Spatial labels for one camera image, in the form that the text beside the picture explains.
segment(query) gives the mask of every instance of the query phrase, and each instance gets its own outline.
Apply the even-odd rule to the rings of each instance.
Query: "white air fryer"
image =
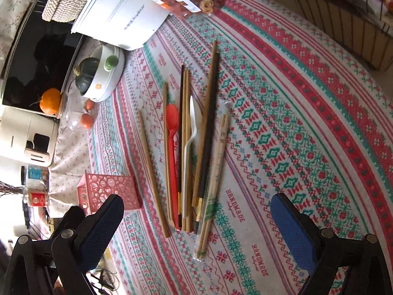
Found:
[[[151,0],[88,0],[71,32],[132,51],[143,46],[168,14]]]
[[[49,166],[57,135],[58,123],[53,118],[6,106],[0,121],[0,155]]]

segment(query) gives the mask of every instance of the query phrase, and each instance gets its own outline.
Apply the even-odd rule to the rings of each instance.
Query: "green pumpkin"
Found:
[[[78,66],[74,67],[75,84],[81,95],[85,95],[96,75],[100,60],[86,58]]]

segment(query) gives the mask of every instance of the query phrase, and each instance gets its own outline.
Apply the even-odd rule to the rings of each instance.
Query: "screw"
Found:
[[[64,239],[70,238],[73,236],[73,230],[64,230],[61,232],[61,237]]]
[[[321,234],[322,234],[323,237],[326,237],[326,238],[332,238],[332,237],[335,236],[335,233],[331,229],[329,229],[329,228],[324,228],[321,231]]]
[[[371,244],[375,244],[376,242],[378,242],[378,238],[374,234],[367,234],[367,240]]]
[[[18,243],[23,245],[26,244],[29,241],[29,238],[27,235],[23,235],[21,237],[19,237]]]

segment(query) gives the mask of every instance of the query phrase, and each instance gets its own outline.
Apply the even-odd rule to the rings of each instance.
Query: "green lid handle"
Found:
[[[114,69],[119,64],[119,58],[115,55],[111,55],[105,61],[104,68],[107,71]]]

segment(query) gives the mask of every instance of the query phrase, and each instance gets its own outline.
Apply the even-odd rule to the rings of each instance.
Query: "red spoon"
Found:
[[[174,136],[179,128],[179,111],[174,104],[169,104],[166,108],[167,128],[169,131],[168,151],[169,151],[169,186],[172,192],[173,221],[176,229],[181,230],[178,219],[178,191],[176,177],[176,163],[174,159]]]

